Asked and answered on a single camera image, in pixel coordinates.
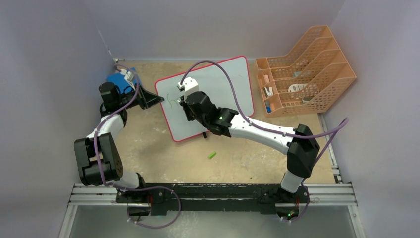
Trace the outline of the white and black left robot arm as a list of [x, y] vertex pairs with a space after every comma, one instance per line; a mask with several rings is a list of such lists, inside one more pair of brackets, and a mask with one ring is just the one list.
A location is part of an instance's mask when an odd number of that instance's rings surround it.
[[74, 142], [74, 152], [80, 181], [83, 185], [108, 185], [127, 191], [136, 203], [146, 200], [148, 190], [140, 174], [123, 168], [115, 138], [126, 126], [127, 109], [140, 106], [148, 109], [164, 98], [145, 90], [141, 85], [121, 92], [112, 82], [99, 86], [103, 102], [100, 105], [101, 121], [85, 138]]

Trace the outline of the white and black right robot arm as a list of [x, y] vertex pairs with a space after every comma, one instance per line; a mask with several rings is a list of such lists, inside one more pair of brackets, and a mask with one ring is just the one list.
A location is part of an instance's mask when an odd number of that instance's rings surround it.
[[253, 120], [237, 110], [217, 107], [202, 91], [181, 96], [178, 103], [188, 121], [197, 121], [214, 135], [247, 139], [286, 155], [287, 169], [278, 188], [281, 200], [295, 198], [303, 181], [311, 176], [320, 146], [306, 125], [280, 127]]

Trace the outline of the green marker cap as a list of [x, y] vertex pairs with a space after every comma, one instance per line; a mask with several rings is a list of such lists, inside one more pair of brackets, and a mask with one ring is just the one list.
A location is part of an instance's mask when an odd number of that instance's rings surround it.
[[217, 152], [212, 152], [208, 155], [208, 159], [212, 159], [215, 155], [217, 154]]

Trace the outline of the pink framed whiteboard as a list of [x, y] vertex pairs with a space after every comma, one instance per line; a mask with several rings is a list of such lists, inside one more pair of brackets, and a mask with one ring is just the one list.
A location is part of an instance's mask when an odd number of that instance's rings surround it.
[[175, 142], [209, 129], [225, 134], [240, 111], [248, 117], [255, 111], [245, 56], [158, 80], [155, 90], [164, 98], [161, 107]]

